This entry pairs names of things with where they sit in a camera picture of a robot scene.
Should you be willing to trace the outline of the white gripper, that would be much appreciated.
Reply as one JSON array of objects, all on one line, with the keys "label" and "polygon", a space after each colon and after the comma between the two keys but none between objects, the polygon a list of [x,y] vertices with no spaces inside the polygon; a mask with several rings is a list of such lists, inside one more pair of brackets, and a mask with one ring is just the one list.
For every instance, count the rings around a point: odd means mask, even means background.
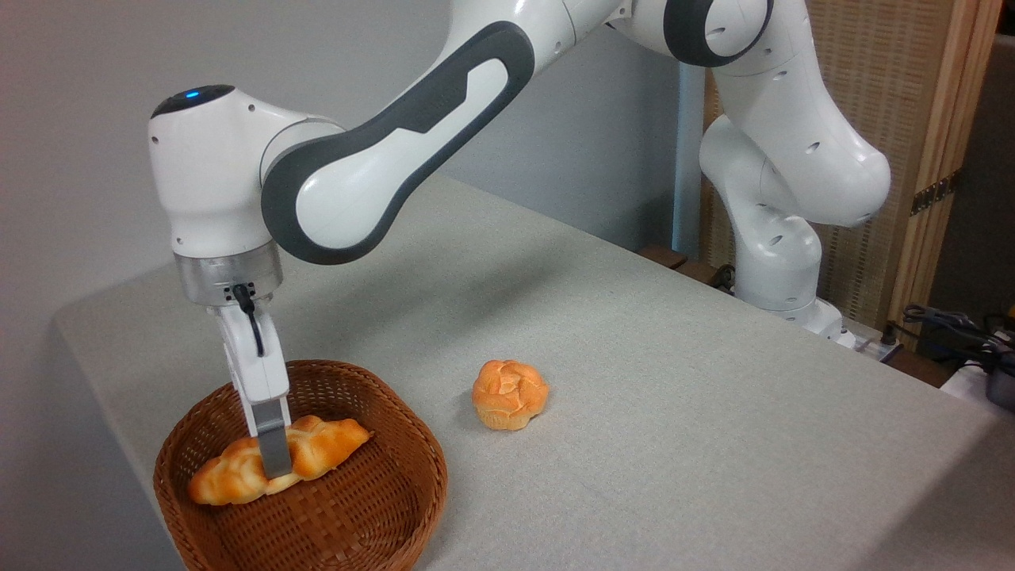
[{"label": "white gripper", "polygon": [[274,322],[258,305],[254,320],[239,306],[208,308],[208,313],[224,341],[226,362],[244,400],[247,427],[262,455],[265,476],[268,480],[289,476],[293,472],[286,433],[292,423],[285,396],[289,375]]}]

